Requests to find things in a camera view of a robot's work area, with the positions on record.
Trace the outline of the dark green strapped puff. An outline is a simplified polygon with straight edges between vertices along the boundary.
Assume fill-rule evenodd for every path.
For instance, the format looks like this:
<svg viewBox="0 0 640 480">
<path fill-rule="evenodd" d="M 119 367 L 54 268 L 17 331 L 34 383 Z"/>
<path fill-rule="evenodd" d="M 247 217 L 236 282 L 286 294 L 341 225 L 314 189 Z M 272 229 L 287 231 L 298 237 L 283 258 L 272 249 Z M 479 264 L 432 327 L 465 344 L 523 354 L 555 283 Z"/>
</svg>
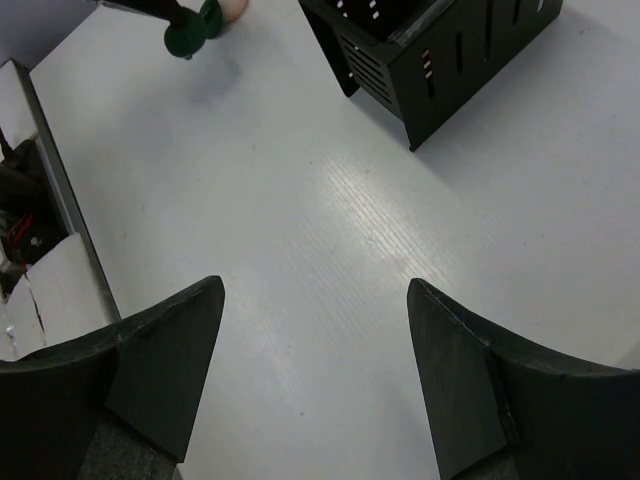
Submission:
<svg viewBox="0 0 640 480">
<path fill-rule="evenodd" d="M 171 20 L 164 33 L 164 45 L 177 58 L 191 59 L 208 40 L 220 35 L 224 18 L 216 0 L 203 3 L 198 12 L 181 6 L 177 20 Z"/>
</svg>

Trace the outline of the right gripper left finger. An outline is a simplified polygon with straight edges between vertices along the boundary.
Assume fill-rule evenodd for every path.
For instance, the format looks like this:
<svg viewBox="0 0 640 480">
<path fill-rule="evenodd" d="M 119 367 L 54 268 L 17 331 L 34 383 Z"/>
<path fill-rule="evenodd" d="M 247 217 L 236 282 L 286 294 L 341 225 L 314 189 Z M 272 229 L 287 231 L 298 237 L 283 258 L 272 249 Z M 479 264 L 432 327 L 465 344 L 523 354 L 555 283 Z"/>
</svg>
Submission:
<svg viewBox="0 0 640 480">
<path fill-rule="evenodd" d="M 185 460 L 225 301 L 206 277 L 1 365 L 5 479 L 170 479 Z"/>
</svg>

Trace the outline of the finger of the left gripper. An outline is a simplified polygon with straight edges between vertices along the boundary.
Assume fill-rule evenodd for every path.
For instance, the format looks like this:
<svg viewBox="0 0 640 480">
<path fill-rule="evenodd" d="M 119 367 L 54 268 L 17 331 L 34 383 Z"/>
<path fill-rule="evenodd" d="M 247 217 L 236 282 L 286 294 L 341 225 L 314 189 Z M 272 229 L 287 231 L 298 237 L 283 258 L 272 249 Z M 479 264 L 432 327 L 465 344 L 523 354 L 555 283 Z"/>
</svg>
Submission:
<svg viewBox="0 0 640 480">
<path fill-rule="evenodd" d="M 180 23 L 180 4 L 175 0 L 98 0 L 101 6 Z"/>
</svg>

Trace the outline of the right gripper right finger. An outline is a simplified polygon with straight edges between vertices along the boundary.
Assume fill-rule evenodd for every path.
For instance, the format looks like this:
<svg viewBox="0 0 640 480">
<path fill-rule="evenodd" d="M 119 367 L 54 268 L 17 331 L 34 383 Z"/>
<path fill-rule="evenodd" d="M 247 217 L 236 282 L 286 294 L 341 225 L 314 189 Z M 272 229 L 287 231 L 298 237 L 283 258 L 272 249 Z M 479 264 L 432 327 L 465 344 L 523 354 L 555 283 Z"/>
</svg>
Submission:
<svg viewBox="0 0 640 480">
<path fill-rule="evenodd" d="M 528 340 L 413 279 L 407 309 L 443 479 L 635 479 L 639 374 Z"/>
</svg>

